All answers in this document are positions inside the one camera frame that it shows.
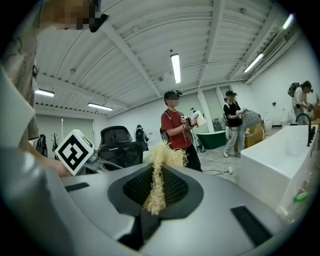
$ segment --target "hand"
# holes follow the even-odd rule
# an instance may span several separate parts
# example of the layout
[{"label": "hand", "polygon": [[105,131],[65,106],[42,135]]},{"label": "hand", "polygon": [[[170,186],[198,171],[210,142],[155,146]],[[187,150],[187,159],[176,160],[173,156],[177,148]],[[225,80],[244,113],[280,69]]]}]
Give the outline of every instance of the hand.
[{"label": "hand", "polygon": [[198,121],[198,118],[191,119],[191,126],[192,126],[192,128],[197,125],[197,121]]},{"label": "hand", "polygon": [[59,177],[72,177],[70,171],[64,166],[64,164],[61,161],[54,160],[51,158],[47,158],[46,162],[44,163],[46,166],[51,166],[55,169],[55,171],[58,173]]}]

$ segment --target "black pants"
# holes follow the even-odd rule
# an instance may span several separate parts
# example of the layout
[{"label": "black pants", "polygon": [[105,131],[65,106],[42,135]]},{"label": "black pants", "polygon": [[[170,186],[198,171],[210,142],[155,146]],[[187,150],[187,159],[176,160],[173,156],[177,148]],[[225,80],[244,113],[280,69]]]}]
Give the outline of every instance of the black pants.
[{"label": "black pants", "polygon": [[201,163],[194,145],[191,145],[190,147],[187,147],[183,150],[187,154],[186,158],[188,160],[188,163],[186,164],[186,167],[202,172]]}]

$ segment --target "green bathtub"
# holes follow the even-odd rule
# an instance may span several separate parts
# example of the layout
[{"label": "green bathtub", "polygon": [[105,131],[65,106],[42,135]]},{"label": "green bathtub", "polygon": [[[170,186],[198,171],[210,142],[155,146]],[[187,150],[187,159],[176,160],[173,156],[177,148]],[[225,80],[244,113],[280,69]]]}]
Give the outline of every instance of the green bathtub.
[{"label": "green bathtub", "polygon": [[202,145],[207,150],[213,150],[226,145],[226,131],[215,131],[207,133],[197,133],[196,134]]}]

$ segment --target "fluorescent light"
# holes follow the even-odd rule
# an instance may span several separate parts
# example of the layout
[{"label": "fluorescent light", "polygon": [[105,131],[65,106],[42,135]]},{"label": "fluorescent light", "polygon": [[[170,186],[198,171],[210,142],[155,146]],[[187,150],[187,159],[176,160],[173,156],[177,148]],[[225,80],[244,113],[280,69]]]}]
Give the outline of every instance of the fluorescent light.
[{"label": "fluorescent light", "polygon": [[102,110],[108,110],[108,111],[114,110],[114,109],[111,108],[111,107],[101,106],[101,105],[97,105],[97,104],[93,104],[93,103],[89,103],[88,106],[89,106],[89,107],[96,108],[96,109],[102,109]]},{"label": "fluorescent light", "polygon": [[36,94],[45,95],[45,96],[49,96],[49,97],[55,96],[55,93],[53,91],[44,90],[44,89],[36,90],[35,93]]},{"label": "fluorescent light", "polygon": [[181,83],[181,74],[180,74],[180,60],[179,60],[179,54],[173,54],[170,56],[173,66],[173,72],[174,72],[174,79],[176,84]]},{"label": "fluorescent light", "polygon": [[290,14],[289,17],[286,19],[285,23],[283,24],[282,28],[285,30],[289,24],[292,22],[292,20],[294,19],[294,15]]},{"label": "fluorescent light", "polygon": [[263,56],[264,56],[264,55],[263,55],[262,53],[259,54],[259,56],[256,57],[255,60],[244,70],[244,73],[247,73],[250,69],[252,69],[252,67],[253,67],[254,65],[256,65],[257,62],[258,62]]}]

